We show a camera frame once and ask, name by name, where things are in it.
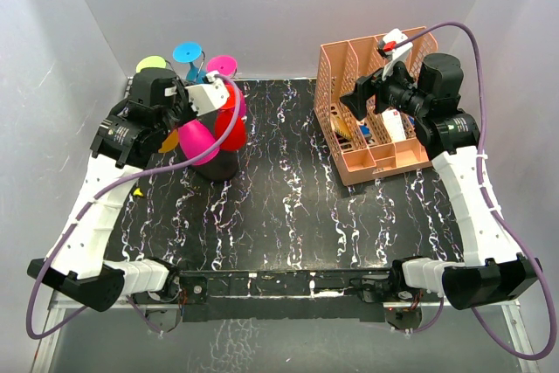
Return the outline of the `blue wine glass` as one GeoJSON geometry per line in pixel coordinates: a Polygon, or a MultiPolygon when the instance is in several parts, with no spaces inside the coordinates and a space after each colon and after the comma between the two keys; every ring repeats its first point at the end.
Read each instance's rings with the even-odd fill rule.
{"type": "Polygon", "coordinates": [[[187,81],[196,84],[204,82],[205,52],[200,44],[191,41],[181,43],[175,47],[172,56],[175,62],[189,66],[185,77],[187,81]]]}

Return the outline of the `metal wine glass rack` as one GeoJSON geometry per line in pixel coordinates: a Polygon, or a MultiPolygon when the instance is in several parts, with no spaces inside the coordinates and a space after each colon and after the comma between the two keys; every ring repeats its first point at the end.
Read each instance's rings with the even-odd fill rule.
{"type": "MultiPolygon", "coordinates": [[[[231,78],[238,70],[238,62],[231,55],[217,55],[211,59],[207,59],[205,56],[203,70],[205,75],[217,71],[231,78]]],[[[216,141],[200,154],[204,156],[203,158],[190,165],[196,173],[216,182],[229,180],[235,175],[238,170],[237,152],[246,140],[245,126],[242,121],[246,111],[245,97],[231,83],[225,80],[224,83],[230,97],[226,104],[217,110],[214,130],[211,131],[216,141]]],[[[182,152],[179,143],[176,148],[182,152]]]]}

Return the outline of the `magenta wine glass front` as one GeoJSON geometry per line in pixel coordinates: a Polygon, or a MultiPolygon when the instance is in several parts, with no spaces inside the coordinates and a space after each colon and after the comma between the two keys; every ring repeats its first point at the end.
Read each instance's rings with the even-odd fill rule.
{"type": "Polygon", "coordinates": [[[216,141],[211,131],[198,120],[181,126],[178,136],[180,148],[188,161],[205,152],[216,141]]]}

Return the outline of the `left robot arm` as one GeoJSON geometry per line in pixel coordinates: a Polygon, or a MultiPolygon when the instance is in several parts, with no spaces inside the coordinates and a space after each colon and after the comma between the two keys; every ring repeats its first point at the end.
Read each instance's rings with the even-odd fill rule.
{"type": "Polygon", "coordinates": [[[131,80],[129,94],[100,123],[86,178],[64,232],[27,273],[98,312],[119,298],[144,292],[162,302],[180,292],[177,270],[160,259],[114,262],[107,242],[136,179],[169,134],[195,117],[184,83],[170,69],[148,67],[131,80]]]}

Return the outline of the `orange wine glass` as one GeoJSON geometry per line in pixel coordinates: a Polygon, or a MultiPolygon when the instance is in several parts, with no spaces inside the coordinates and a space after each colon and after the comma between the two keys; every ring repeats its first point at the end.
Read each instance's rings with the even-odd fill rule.
{"type": "Polygon", "coordinates": [[[163,141],[162,146],[158,149],[160,154],[165,154],[173,150],[179,143],[179,135],[177,130],[173,130],[169,136],[163,141]]]}

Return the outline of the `green wine glass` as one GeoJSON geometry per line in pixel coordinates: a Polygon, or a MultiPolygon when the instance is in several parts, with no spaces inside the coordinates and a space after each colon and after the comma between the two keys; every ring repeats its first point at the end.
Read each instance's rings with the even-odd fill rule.
{"type": "Polygon", "coordinates": [[[136,65],[135,71],[139,73],[140,71],[147,68],[162,68],[167,67],[167,61],[165,58],[158,55],[151,55],[141,59],[136,65]]]}

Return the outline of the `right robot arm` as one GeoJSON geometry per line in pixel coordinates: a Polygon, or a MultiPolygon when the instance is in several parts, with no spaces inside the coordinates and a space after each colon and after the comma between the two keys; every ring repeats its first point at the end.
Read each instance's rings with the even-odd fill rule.
{"type": "Polygon", "coordinates": [[[514,300],[536,281],[535,269],[512,237],[495,220],[494,205],[482,196],[477,176],[485,170],[478,155],[480,130],[459,108],[464,78],[459,60],[445,53],[424,57],[418,78],[396,62],[362,76],[340,101],[357,119],[369,99],[377,114],[393,108],[411,116],[414,131],[445,186],[463,244],[460,263],[409,257],[393,263],[390,292],[409,300],[420,289],[445,297],[458,309],[514,300]]]}

